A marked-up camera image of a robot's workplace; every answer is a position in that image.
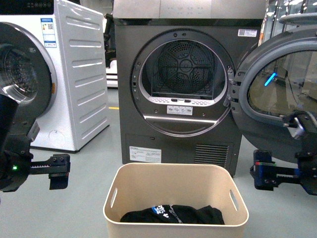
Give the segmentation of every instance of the basket handle hole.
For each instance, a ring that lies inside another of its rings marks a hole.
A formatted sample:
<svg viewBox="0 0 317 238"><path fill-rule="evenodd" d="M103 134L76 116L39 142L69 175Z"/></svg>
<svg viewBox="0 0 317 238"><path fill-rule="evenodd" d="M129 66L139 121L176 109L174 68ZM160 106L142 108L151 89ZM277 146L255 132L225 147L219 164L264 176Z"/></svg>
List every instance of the basket handle hole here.
<svg viewBox="0 0 317 238"><path fill-rule="evenodd" d="M232 190L230 190L230 197L231 197L231 201L232 201L232 204L233 204L234 208L236 209L236 211L238 211L239 210L239 204L238 204L238 201L237 201L236 197L234 196Z"/></svg>
<svg viewBox="0 0 317 238"><path fill-rule="evenodd" d="M113 192L113 195L112 195L112 198L111 198L110 208L113 207L113 204L114 204L114 201L115 201L115 197L117 197L117 193L118 193L118 189L115 188L115 189L114 189L114 192Z"/></svg>

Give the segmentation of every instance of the vent slot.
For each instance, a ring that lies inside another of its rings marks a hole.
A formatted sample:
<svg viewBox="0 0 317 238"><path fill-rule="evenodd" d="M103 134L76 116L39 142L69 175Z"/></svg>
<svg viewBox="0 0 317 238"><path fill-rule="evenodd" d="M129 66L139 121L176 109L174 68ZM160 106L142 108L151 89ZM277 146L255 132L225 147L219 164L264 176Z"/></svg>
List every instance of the vent slot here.
<svg viewBox="0 0 317 238"><path fill-rule="evenodd" d="M195 164L213 164L226 166L229 146L225 145L196 145Z"/></svg>

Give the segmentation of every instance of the robotic arm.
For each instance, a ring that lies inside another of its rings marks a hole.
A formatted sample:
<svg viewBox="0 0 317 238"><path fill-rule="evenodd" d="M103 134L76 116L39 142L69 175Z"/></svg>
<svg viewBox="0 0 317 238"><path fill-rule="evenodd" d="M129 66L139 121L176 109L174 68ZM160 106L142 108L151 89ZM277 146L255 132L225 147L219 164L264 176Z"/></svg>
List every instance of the robotic arm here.
<svg viewBox="0 0 317 238"><path fill-rule="evenodd" d="M300 184L310 195L317 195L317 120L313 114L296 111L283 118L294 139L302 141L302 151L295 154L298 168L277 167L270 151L254 151L250 174L256 189L273 191L281 183Z"/></svg>
<svg viewBox="0 0 317 238"><path fill-rule="evenodd" d="M47 161L31 162L30 144L40 129L35 119L26 115L16 117L17 108L15 100L0 95L0 190L16 191L29 174L48 174L50 189L66 188L70 156L53 155Z"/></svg>

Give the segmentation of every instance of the blue light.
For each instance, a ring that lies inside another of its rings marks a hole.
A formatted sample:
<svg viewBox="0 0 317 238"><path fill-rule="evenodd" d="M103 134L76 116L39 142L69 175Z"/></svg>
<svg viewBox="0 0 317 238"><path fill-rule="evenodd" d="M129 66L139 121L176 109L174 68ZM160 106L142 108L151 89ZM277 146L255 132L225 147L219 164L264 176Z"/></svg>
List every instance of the blue light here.
<svg viewBox="0 0 317 238"><path fill-rule="evenodd" d="M273 73L270 78L265 82L264 86L268 86L269 83L277 76L277 73Z"/></svg>

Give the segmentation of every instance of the showroom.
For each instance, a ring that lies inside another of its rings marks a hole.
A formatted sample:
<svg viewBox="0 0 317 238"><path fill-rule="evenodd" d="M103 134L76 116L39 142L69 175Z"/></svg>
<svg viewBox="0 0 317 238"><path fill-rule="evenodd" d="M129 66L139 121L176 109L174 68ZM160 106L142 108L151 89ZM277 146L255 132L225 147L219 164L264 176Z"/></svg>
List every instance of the showroom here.
<svg viewBox="0 0 317 238"><path fill-rule="evenodd" d="M1 238L314 238L317 0L0 3Z"/></svg>

